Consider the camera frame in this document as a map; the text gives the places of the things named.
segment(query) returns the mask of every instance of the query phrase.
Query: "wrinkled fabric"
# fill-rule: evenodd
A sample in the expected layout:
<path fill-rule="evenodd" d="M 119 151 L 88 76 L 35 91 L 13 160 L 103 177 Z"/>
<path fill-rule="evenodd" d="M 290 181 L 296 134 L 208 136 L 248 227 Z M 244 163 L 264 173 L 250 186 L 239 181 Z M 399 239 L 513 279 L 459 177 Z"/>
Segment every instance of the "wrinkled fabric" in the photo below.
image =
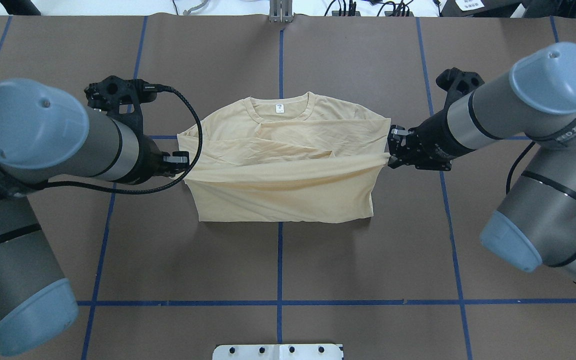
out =
<path fill-rule="evenodd" d="M 283 113 L 277 112 L 283 106 Z M 373 216 L 391 120 L 308 92 L 244 98 L 201 121 L 199 161 L 184 179 L 199 221 L 343 223 Z M 197 126 L 177 135 L 194 157 Z"/>

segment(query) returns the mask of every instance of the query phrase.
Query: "black cable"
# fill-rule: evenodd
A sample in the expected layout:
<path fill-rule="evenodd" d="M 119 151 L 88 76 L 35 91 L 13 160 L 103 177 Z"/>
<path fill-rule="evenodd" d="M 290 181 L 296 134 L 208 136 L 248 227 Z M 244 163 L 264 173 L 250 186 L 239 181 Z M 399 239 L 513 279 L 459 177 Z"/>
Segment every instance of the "black cable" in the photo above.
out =
<path fill-rule="evenodd" d="M 330 8 L 332 7 L 332 5 L 333 5 L 335 2 L 338 2 L 338 1 L 339 1 L 339 0 L 332 0 L 332 1 L 330 1 L 328 7 L 326 8 L 326 12 L 324 13 L 324 16 L 328 16 L 328 12 L 329 12 Z"/>
<path fill-rule="evenodd" d="M 78 187 L 78 188 L 90 189 L 91 191 L 100 191 L 100 192 L 122 194 L 122 195 L 145 195 L 145 194 L 153 194 L 156 192 L 165 191 L 166 189 L 169 189 L 169 188 L 174 187 L 175 185 L 179 184 L 186 177 L 186 175 L 188 175 L 188 173 L 190 173 L 190 170 L 192 170 L 195 167 L 195 164 L 197 164 L 197 161 L 199 160 L 199 155 L 202 152 L 204 133 L 202 132 L 201 120 L 199 120 L 199 116 L 197 116 L 197 113 L 195 112 L 195 109 L 193 109 L 192 105 L 190 105 L 190 102 L 188 102 L 188 100 L 186 100 L 186 98 L 179 91 L 176 91 L 176 89 L 172 88 L 171 86 L 164 86 L 162 91 L 172 93 L 172 94 L 176 95 L 179 99 L 181 99 L 181 101 L 183 101 L 183 104 L 185 104 L 186 107 L 188 108 L 188 110 L 190 111 L 190 114 L 192 114 L 192 118 L 194 118 L 194 122 L 197 124 L 197 130 L 198 130 L 197 133 L 198 133 L 198 137 L 199 137 L 199 143 L 197 145 L 197 153 L 195 153 L 194 158 L 192 159 L 192 162 L 190 162 L 190 165 L 188 165 L 188 168 L 185 169 L 185 171 L 183 171 L 181 176 L 176 178 L 176 180 L 169 182 L 163 186 L 154 187 L 153 189 L 147 189 L 147 190 L 113 189 L 112 187 L 104 187 L 104 186 L 98 186 L 98 185 L 93 185 L 93 184 L 87 184 L 86 182 L 78 182 L 78 181 L 70 181 L 70 180 L 48 182 L 48 184 L 46 185 L 46 188 Z"/>
<path fill-rule="evenodd" d="M 510 171 L 508 171 L 508 178 L 506 178 L 506 180 L 505 180 L 505 193 L 506 194 L 510 193 L 510 182 L 512 181 L 513 173 L 515 172 L 515 169 L 519 165 L 519 162 L 521 162 L 522 159 L 526 156 L 526 154 L 528 154 L 530 149 L 533 148 L 533 146 L 535 146 L 535 142 L 531 141 L 530 144 L 528 144 L 528 146 L 526 146 L 526 148 L 524 148 L 524 150 L 521 152 L 519 157 L 517 157 L 517 160 L 514 160 L 514 164 L 512 164 L 512 166 L 510 167 Z"/>
<path fill-rule="evenodd" d="M 395 12 L 395 7 L 397 6 L 397 4 L 395 4 L 394 1 L 386 1 L 386 2 L 381 3 L 381 7 L 379 8 L 379 11 L 377 11 L 377 16 L 379 16 L 382 13 L 382 10 L 388 4 L 392 5 L 392 12 Z"/>
<path fill-rule="evenodd" d="M 406 11 L 406 4 L 404 4 L 403 0 L 397 4 L 397 9 L 390 14 L 390 16 L 404 16 L 404 12 Z"/>
<path fill-rule="evenodd" d="M 410 4 L 412 4 L 412 2 L 414 2 L 414 0 L 410 0 L 409 2 L 406 3 L 406 8 L 407 8 L 407 12 L 406 12 L 406 16 L 410 16 Z"/>

